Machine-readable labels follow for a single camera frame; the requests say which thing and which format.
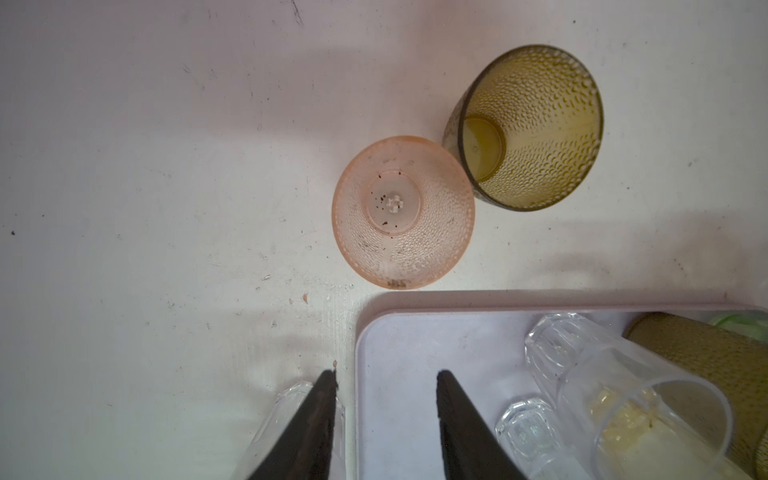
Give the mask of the clear faceted glass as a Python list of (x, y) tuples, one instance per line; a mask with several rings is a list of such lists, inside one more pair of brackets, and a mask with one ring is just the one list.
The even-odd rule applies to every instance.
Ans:
[(708, 391), (722, 403), (728, 423), (727, 448), (730, 444), (733, 414), (718, 387), (580, 314), (543, 316), (526, 335), (524, 345), (529, 372), (553, 404), (564, 436), (593, 474), (590, 460), (602, 426), (590, 413), (590, 404), (604, 388), (628, 399), (641, 390), (665, 385), (688, 408), (702, 405)]

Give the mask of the dark amber textured cup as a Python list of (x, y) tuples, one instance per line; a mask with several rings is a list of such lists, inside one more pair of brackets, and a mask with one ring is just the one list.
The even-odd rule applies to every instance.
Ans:
[(525, 45), (491, 62), (455, 105), (442, 145), (475, 196), (536, 211), (569, 196), (593, 167), (604, 113), (589, 70), (567, 51)]

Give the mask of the yellow smooth cup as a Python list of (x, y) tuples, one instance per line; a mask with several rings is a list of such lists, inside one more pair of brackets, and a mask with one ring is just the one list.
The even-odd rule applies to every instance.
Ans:
[(684, 406), (665, 385), (623, 399), (609, 388), (590, 404), (602, 426), (590, 467), (601, 479), (748, 479), (727, 458), (728, 423), (722, 403)]

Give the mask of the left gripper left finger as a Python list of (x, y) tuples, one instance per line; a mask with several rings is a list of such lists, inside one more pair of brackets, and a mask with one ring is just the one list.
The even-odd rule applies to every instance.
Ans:
[(278, 394), (247, 449), (249, 479), (338, 477), (338, 384), (334, 370)]

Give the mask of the small green glass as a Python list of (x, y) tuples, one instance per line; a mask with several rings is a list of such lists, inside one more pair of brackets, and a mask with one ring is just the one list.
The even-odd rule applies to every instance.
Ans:
[(761, 343), (767, 342), (767, 314), (760, 311), (727, 312), (709, 321), (709, 324)]

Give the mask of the pink textured cup back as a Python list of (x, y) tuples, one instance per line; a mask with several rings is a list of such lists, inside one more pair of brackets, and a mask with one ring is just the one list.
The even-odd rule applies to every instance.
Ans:
[(465, 253), (475, 224), (472, 185), (442, 146), (394, 136), (361, 151), (341, 175), (332, 228), (348, 264), (392, 290), (429, 285)]

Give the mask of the clear tumbler back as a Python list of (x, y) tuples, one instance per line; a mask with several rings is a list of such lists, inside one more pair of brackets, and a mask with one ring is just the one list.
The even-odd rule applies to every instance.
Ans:
[(592, 479), (563, 437), (551, 405), (539, 396), (513, 401), (495, 425), (496, 438), (528, 479)]

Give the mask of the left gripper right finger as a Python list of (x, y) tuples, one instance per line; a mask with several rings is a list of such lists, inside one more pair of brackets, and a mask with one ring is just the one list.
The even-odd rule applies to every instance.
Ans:
[(526, 479), (451, 371), (438, 373), (436, 395), (446, 479)]

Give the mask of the olive amber textured cup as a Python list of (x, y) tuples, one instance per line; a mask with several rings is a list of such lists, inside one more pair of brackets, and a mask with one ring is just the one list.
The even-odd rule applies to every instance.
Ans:
[(754, 479), (767, 477), (767, 345), (702, 321), (655, 312), (623, 337), (717, 386), (734, 418), (726, 456)]

